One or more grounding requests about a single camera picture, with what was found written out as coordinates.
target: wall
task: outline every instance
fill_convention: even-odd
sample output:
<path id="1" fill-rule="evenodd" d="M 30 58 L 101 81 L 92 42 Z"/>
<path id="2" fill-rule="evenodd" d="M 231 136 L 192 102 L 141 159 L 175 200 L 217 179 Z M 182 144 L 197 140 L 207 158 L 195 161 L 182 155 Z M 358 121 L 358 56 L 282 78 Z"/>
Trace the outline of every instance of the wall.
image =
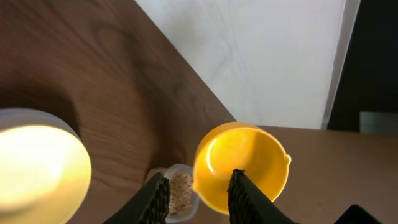
<path id="1" fill-rule="evenodd" d="M 238 121 L 319 129 L 344 0 L 138 0 Z"/>

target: wooden table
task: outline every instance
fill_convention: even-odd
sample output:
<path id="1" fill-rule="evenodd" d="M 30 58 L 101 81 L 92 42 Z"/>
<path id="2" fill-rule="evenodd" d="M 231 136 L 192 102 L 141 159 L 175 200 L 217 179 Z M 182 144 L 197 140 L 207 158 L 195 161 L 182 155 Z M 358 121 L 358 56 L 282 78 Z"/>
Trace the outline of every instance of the wooden table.
<path id="1" fill-rule="evenodd" d="M 192 164 L 200 139 L 234 121 L 133 0 L 0 1 L 0 107 L 11 106 L 81 136 L 93 168 L 84 215 L 99 195 L 127 200 L 153 167 Z"/>

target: small container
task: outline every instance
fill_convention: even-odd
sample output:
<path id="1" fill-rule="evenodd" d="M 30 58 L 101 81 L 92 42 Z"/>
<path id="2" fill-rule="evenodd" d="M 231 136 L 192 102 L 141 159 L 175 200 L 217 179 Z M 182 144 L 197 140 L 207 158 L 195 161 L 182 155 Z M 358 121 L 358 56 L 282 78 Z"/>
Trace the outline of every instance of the small container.
<path id="1" fill-rule="evenodd" d="M 178 174 L 179 172 L 189 174 L 193 180 L 192 167 L 187 166 L 185 164 L 172 165 L 166 171 L 166 173 L 164 174 L 164 177 L 168 178 L 170 181 L 170 184 L 172 184 L 172 180 L 173 180 L 174 176 L 176 174 Z M 189 209 L 179 212 L 175 215 L 171 215 L 171 214 L 167 215 L 166 223 L 178 223 L 178 222 L 183 222 L 183 221 L 191 219 L 196 214 L 196 212 L 198 210 L 199 201 L 200 201 L 199 196 L 192 190 L 191 207 Z"/>

